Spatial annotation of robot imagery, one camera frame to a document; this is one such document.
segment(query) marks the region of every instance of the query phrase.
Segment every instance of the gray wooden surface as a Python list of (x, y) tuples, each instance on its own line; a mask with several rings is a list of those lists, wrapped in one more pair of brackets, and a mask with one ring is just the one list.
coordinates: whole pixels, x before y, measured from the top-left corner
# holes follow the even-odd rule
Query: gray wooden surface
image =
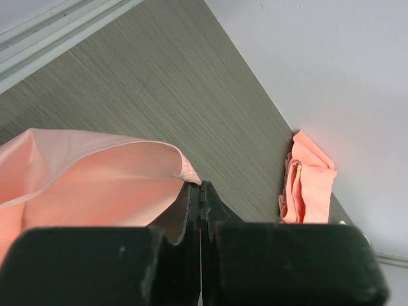
[(277, 220), (292, 132), (203, 0), (145, 0), (2, 94), (0, 143), (31, 127), (172, 143), (245, 220)]

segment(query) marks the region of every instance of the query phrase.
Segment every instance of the white trim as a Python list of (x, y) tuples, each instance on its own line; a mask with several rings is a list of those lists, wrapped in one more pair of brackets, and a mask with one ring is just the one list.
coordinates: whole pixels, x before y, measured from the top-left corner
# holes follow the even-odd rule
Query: white trim
[(0, 34), (0, 93), (142, 0), (70, 0)]

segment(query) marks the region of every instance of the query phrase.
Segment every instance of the pink cloth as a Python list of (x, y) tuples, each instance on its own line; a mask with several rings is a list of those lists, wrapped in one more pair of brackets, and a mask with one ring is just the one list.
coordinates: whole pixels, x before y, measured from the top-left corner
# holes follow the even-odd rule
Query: pink cloth
[(0, 146), (0, 263), (36, 226), (145, 226), (184, 183), (178, 148), (88, 131), (30, 129)]
[(292, 153), (286, 160), (283, 194), (279, 196), (280, 216), (287, 223), (327, 223), (333, 162), (303, 132), (293, 137)]

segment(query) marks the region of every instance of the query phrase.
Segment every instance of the white surface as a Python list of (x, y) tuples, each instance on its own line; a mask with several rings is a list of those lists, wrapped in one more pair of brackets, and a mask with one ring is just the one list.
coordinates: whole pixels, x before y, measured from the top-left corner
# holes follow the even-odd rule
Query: white surface
[(408, 256), (408, 2), (207, 4), (289, 125), (333, 159), (353, 222)]
[(391, 297), (388, 300), (387, 306), (407, 305), (408, 270), (389, 265), (381, 265), (381, 268), (388, 282), (388, 286), (391, 288)]
[(68, 0), (0, 0), (0, 33)]
[[(101, 29), (142, 0), (66, 1), (0, 34), (0, 93)], [(37, 30), (50, 17), (59, 18)]]

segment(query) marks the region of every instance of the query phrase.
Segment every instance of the pink fabric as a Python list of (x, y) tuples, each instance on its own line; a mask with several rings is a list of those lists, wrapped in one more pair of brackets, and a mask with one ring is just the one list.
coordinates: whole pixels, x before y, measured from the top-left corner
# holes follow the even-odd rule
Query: pink fabric
[(292, 153), (286, 160), (283, 194), (279, 196), (280, 216), (287, 223), (327, 223), (333, 162), (303, 132), (293, 137)]
[(88, 131), (30, 129), (0, 146), (0, 263), (36, 226), (145, 226), (201, 184), (178, 148)]

